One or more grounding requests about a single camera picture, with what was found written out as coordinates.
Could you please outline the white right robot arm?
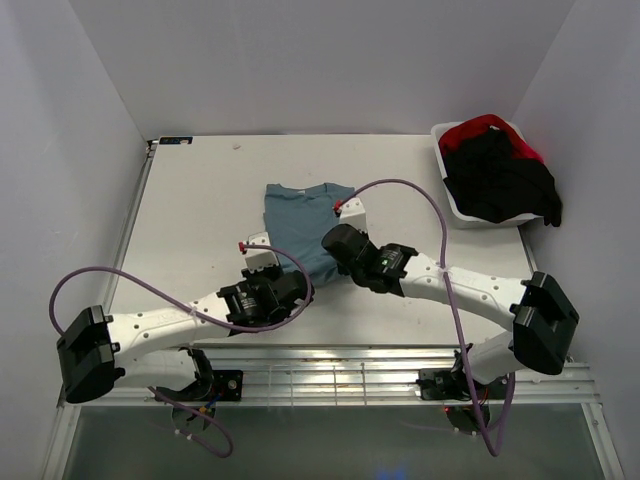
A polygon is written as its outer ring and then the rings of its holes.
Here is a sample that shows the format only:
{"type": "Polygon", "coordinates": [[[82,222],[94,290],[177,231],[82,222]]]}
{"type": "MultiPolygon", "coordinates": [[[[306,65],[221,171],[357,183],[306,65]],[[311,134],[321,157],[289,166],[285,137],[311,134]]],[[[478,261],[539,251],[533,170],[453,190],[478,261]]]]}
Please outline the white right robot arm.
{"type": "Polygon", "coordinates": [[[360,287],[435,301],[502,328],[489,340],[466,344],[450,370],[421,375],[418,383],[425,398],[474,397],[493,383],[503,386],[510,373],[524,369],[562,373],[579,314],[551,275],[536,271],[520,280],[443,268],[412,247],[377,247],[367,234],[347,224],[332,228],[321,245],[360,287]]]}

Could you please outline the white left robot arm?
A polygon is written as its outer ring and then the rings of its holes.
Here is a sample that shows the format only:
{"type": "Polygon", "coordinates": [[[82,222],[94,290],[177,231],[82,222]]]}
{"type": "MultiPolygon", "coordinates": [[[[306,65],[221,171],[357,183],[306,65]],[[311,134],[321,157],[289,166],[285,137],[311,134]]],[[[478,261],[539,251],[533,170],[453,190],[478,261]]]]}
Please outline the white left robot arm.
{"type": "Polygon", "coordinates": [[[177,401],[207,399],[220,381],[195,343],[278,329],[313,295],[302,272],[270,267],[187,304],[124,314],[87,307],[56,344],[64,398],[81,404],[115,388],[153,387],[177,401]]]}

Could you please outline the blue t shirt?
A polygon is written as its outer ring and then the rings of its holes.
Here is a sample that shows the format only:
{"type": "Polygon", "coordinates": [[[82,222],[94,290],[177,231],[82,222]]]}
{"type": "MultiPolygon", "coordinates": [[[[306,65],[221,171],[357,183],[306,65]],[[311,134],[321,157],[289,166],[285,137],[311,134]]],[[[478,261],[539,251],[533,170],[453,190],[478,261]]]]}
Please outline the blue t shirt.
{"type": "Polygon", "coordinates": [[[321,241],[338,224],[333,207],[353,192],[352,187],[335,183],[305,188],[266,186],[263,219],[271,245],[299,260],[316,287],[340,278],[336,261],[321,241]]]}

